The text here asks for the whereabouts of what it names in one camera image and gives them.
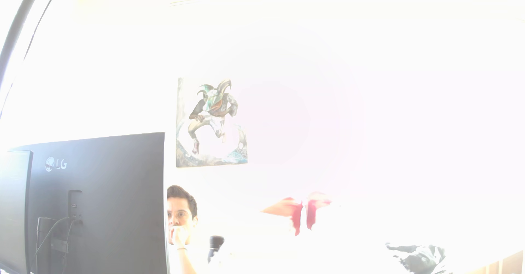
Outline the person's bare hand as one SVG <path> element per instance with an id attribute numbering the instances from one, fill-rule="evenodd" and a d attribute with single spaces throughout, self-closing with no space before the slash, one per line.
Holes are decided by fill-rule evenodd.
<path id="1" fill-rule="evenodd" d="M 168 243 L 177 249 L 186 247 L 189 238 L 189 230 L 184 226 L 174 226 L 168 230 Z"/>

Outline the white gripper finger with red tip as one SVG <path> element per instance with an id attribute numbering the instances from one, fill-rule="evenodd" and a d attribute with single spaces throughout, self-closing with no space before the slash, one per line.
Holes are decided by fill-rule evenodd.
<path id="1" fill-rule="evenodd" d="M 311 195 L 305 207 L 306 273 L 409 273 L 386 249 L 380 218 L 326 195 Z"/>
<path id="2" fill-rule="evenodd" d="M 293 237 L 302 203 L 286 197 L 259 211 L 241 210 L 207 236 L 200 273 L 287 273 L 294 265 Z"/>

